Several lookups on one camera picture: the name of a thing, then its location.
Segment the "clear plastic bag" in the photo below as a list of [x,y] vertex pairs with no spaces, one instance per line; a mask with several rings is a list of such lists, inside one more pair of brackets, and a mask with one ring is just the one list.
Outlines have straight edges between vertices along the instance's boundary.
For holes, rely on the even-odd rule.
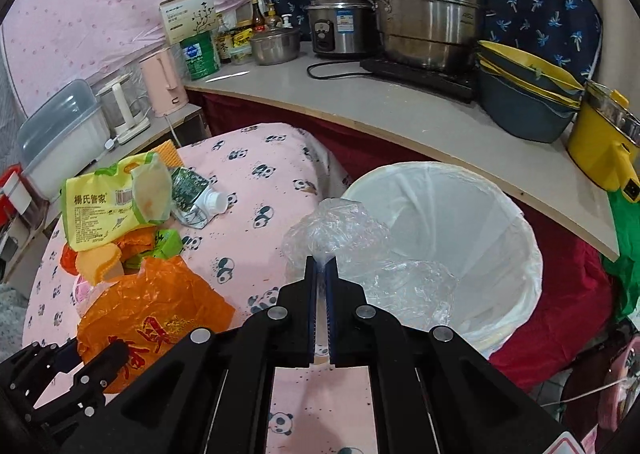
[[361,285],[370,304],[402,324],[428,331],[450,323],[459,281],[437,261],[395,251],[390,229],[359,202],[322,201],[285,233],[281,253],[290,282],[302,278],[308,257],[320,267],[334,259],[341,279]]

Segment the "orange plastic bag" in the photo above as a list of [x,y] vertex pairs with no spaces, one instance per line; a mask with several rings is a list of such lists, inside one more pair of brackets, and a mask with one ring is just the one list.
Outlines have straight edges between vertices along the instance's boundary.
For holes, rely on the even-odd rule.
[[123,341],[128,360],[106,391],[117,394],[198,327],[222,333],[235,309],[179,256],[145,258],[136,274],[116,280],[89,307],[77,327],[78,353],[93,360]]

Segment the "green spouted pouch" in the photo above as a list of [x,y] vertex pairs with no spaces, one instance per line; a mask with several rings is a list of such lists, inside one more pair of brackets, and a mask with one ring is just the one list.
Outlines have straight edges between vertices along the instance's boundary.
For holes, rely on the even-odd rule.
[[201,230],[229,208],[228,195],[217,191],[205,177],[186,167],[170,173],[171,214],[183,226]]

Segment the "green snack wrapper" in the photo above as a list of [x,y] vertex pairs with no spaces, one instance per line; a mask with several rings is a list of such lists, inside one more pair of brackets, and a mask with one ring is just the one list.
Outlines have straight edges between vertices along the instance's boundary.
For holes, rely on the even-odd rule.
[[174,229],[144,228],[125,235],[119,243],[122,265],[126,270],[139,270],[146,257],[170,259],[182,252],[182,238]]

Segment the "pink panda tablecloth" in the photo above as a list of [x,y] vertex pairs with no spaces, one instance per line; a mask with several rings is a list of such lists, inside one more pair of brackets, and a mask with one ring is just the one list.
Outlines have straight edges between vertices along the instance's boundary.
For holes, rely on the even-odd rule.
[[[182,228],[179,255],[232,304],[228,330],[198,327],[122,392],[85,417],[62,453],[373,453],[372,356],[345,350],[364,332],[362,290],[334,281],[334,353],[318,266],[316,353],[308,356],[304,276],[286,279],[285,233],[347,176],[306,131],[259,124],[180,150],[184,164],[228,195],[229,208],[201,230]],[[76,279],[62,267],[63,219],[52,234],[29,298],[23,341],[77,340],[83,316]]]

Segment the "orange sponge cloth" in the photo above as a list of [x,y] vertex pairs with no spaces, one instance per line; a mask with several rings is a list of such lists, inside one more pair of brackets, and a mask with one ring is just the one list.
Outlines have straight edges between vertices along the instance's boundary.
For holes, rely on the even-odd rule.
[[183,160],[181,159],[175,144],[171,140],[166,140],[156,147],[151,149],[156,153],[162,162],[168,168],[183,167]]

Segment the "black induction cooker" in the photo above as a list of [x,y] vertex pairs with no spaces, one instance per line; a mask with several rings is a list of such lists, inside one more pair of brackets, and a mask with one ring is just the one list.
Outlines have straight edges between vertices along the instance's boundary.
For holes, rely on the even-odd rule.
[[383,58],[363,59],[360,66],[378,78],[416,86],[463,103],[471,103],[475,99],[474,83],[464,76],[418,69]]

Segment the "pink electric kettle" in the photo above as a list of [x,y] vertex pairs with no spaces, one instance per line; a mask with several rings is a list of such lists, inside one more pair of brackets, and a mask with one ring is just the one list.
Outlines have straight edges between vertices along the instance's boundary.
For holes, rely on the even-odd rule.
[[174,113],[188,104],[188,96],[168,47],[140,61],[143,81],[152,110],[158,117]]

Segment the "glass white kettle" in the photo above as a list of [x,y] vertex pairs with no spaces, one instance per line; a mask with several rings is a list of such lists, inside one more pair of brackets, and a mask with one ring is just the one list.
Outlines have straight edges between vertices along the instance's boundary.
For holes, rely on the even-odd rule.
[[148,129],[151,125],[145,110],[139,106],[141,97],[130,73],[120,74],[105,83],[97,92],[108,125],[118,145],[125,144]]

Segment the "yellow condiment jar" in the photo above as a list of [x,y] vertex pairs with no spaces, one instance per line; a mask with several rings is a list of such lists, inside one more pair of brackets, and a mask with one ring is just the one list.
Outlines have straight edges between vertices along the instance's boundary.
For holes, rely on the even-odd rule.
[[252,46],[250,46],[253,34],[253,25],[250,20],[240,21],[231,31],[231,49],[229,52],[233,64],[244,63],[253,57]]

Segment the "blue yellow stacked basins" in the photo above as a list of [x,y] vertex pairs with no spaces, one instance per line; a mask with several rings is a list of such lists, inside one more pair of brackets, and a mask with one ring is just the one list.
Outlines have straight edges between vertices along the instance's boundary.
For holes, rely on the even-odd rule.
[[478,103],[514,137],[558,140],[580,108],[584,86],[567,70],[515,47],[477,43]]

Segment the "dark sauce bottle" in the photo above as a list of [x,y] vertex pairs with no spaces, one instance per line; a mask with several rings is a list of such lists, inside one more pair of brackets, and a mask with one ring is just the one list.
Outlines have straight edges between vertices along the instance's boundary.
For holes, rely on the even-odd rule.
[[264,32],[267,29],[258,0],[252,0],[252,29],[254,32]]

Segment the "clear lid storage box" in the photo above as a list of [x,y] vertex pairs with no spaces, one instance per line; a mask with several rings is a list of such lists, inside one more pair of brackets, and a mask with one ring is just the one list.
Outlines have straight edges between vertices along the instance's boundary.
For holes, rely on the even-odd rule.
[[64,86],[18,129],[20,164],[27,183],[45,200],[85,169],[111,138],[100,103],[84,80]]

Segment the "green plastic bag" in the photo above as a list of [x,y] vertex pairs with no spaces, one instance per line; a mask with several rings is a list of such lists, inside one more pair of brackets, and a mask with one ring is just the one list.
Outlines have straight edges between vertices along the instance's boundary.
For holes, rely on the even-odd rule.
[[627,318],[639,301],[639,204],[628,202],[623,192],[608,193],[618,244],[618,258],[603,258],[605,272],[615,279],[615,318]]

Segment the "beige cardboard box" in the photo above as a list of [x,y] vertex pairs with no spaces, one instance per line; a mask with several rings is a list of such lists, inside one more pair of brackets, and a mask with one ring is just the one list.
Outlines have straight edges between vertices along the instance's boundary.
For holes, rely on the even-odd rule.
[[169,45],[210,32],[217,21],[213,0],[164,0],[160,18]]

